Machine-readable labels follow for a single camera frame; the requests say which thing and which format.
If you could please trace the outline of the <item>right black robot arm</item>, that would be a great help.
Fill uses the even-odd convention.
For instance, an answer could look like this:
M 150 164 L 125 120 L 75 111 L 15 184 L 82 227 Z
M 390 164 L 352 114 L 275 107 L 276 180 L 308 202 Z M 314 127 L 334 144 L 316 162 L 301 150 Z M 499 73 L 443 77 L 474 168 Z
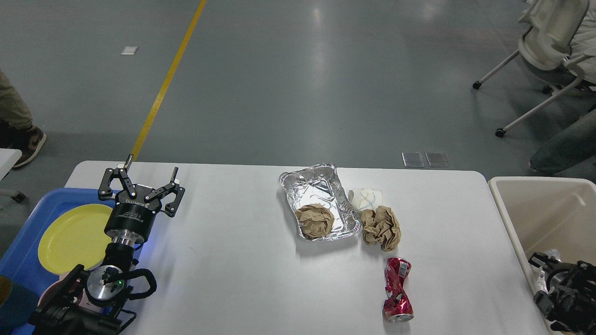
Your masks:
M 596 268 L 587 261 L 567 263 L 546 253 L 535 252 L 530 265 L 542 269 L 545 290 L 534 295 L 534 303 L 553 332 L 575 335 L 596 333 Z

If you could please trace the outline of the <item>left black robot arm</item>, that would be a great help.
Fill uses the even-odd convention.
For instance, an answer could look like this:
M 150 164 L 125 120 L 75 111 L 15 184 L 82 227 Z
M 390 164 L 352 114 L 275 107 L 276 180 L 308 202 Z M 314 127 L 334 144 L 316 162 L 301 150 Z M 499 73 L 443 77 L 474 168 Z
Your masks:
M 104 229 L 111 241 L 102 262 L 90 270 L 76 265 L 51 287 L 28 319 L 34 335 L 119 335 L 136 319 L 125 304 L 156 292 L 154 274 L 137 267 L 135 254 L 159 213 L 176 215 L 185 188 L 177 167 L 160 188 L 133 183 L 132 160 L 130 154 L 123 165 L 106 169 L 97 190 L 99 200 L 115 202 Z

